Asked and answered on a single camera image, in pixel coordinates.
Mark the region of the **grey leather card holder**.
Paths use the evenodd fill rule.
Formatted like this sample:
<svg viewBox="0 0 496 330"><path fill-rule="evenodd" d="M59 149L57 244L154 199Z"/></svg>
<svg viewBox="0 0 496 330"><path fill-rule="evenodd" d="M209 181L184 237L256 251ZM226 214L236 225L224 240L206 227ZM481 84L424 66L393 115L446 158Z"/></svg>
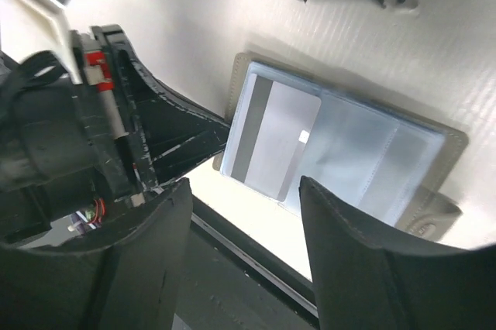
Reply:
<svg viewBox="0 0 496 330"><path fill-rule="evenodd" d="M465 133L402 108L315 83L253 53L239 53L234 60L226 110L231 129L225 152L215 162L222 175L233 179L228 172L243 126L240 115L247 110L253 91L253 75L321 99L286 200L265 197L299 215L300 180L310 177L368 215L431 241L440 240L460 217L460 209L439 188L468 145Z"/></svg>

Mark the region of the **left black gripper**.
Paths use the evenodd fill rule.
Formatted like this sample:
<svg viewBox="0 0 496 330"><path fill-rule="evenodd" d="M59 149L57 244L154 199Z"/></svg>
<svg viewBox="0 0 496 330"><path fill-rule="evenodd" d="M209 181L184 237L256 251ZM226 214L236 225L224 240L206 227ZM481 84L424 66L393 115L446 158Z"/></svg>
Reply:
<svg viewBox="0 0 496 330"><path fill-rule="evenodd" d="M74 84L50 51L1 64L1 241L165 187L221 153L224 119L156 79L117 25L71 32Z"/></svg>

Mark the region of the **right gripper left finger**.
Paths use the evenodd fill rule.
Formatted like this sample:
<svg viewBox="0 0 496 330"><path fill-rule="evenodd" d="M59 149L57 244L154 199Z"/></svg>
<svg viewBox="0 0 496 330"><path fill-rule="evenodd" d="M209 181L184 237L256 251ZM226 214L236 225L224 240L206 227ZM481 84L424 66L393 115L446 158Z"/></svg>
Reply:
<svg viewBox="0 0 496 330"><path fill-rule="evenodd" d="M1 327L171 328L192 206L181 179L59 246L2 246Z"/></svg>

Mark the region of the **white magnetic stripe card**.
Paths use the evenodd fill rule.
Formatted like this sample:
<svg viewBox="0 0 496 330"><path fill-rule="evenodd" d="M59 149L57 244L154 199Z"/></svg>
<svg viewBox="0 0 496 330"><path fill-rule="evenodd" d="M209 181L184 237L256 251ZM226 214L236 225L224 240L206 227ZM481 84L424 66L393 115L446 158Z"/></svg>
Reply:
<svg viewBox="0 0 496 330"><path fill-rule="evenodd" d="M240 115L236 155L228 174L284 202L321 106L321 99L253 75L247 110Z"/></svg>

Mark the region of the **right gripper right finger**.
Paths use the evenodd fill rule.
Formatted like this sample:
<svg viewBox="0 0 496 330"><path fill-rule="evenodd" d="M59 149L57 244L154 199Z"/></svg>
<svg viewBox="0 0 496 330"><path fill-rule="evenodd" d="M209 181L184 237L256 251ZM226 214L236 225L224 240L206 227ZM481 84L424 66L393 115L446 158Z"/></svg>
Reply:
<svg viewBox="0 0 496 330"><path fill-rule="evenodd" d="M495 247L420 239L300 181L301 217L323 329L493 329Z"/></svg>

